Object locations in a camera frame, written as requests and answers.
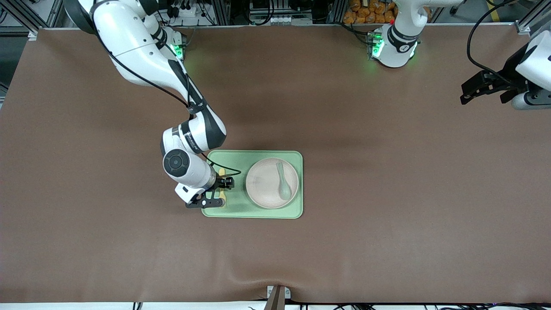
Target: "yellow utensil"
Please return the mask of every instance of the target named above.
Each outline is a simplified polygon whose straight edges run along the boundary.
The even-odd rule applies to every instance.
[[[218,175],[224,175],[224,174],[226,174],[226,169],[220,168],[220,170],[218,170]],[[224,206],[222,206],[222,209],[225,209],[226,205],[228,204],[228,201],[226,200],[226,194],[224,194],[223,188],[220,189],[220,194],[218,195],[218,198],[224,199]]]

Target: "green tray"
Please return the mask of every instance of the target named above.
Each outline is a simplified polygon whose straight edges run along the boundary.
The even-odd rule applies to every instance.
[[[239,169],[241,174],[234,176],[235,187],[224,190],[226,205],[221,208],[202,209],[208,217],[245,218],[299,218],[302,215],[302,155],[297,151],[231,151],[215,149],[208,157],[226,167]],[[299,189],[291,202],[279,209],[264,209],[254,203],[245,189],[245,179],[252,165],[265,158],[280,158],[289,162],[299,175]]]

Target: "white plate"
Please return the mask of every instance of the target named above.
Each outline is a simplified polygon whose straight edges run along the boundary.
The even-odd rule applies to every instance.
[[[291,198],[283,200],[279,196],[279,173],[277,163],[283,165],[283,175],[291,188]],[[290,203],[299,189],[299,175],[293,166],[279,158],[266,158],[254,164],[245,181],[247,194],[257,205],[267,209],[277,209]]]

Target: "table surface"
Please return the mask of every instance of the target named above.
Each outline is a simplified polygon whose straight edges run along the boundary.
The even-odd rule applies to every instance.
[[[186,209],[159,152],[184,107],[41,30],[0,111],[0,300],[550,302],[551,111],[462,106],[469,31],[427,27],[390,69],[336,26],[198,30],[185,64],[223,148],[304,156],[304,214],[257,220]],[[473,57],[526,40],[481,26]]]

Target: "brown tabletop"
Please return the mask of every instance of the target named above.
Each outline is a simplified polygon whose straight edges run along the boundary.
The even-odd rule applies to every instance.
[[[470,29],[427,27],[399,69],[340,27],[198,30],[185,64],[223,148],[304,156],[297,220],[186,209],[159,151],[184,107],[93,36],[40,31],[0,110],[0,299],[550,302],[551,111],[461,106]],[[482,26],[473,57],[526,40]]]

